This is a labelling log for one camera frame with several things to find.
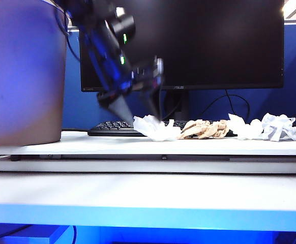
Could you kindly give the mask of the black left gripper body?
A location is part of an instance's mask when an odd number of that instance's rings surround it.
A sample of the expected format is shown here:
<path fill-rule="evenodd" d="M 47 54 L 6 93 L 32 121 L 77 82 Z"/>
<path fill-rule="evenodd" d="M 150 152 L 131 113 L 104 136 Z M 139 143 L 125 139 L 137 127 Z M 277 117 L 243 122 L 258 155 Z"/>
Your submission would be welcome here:
<path fill-rule="evenodd" d="M 130 92 L 139 91 L 144 101 L 149 101 L 163 85 L 163 59 L 154 59 L 132 68 L 116 70 L 109 78 L 107 88 L 97 95 L 100 102 L 114 102 Z"/>

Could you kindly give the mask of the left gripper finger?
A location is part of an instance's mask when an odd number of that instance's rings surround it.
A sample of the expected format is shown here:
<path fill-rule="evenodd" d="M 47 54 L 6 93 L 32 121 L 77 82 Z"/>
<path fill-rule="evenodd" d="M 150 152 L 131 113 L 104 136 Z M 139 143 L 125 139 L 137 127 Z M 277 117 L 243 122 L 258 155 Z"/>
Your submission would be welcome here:
<path fill-rule="evenodd" d="M 162 112 L 160 106 L 161 89 L 146 89 L 140 92 L 141 102 L 148 110 L 149 115 L 154 115 L 159 121 L 162 120 Z"/>
<path fill-rule="evenodd" d="M 102 96 L 101 106 L 119 117 L 122 121 L 133 122 L 133 114 L 123 95 L 116 97 Z"/>

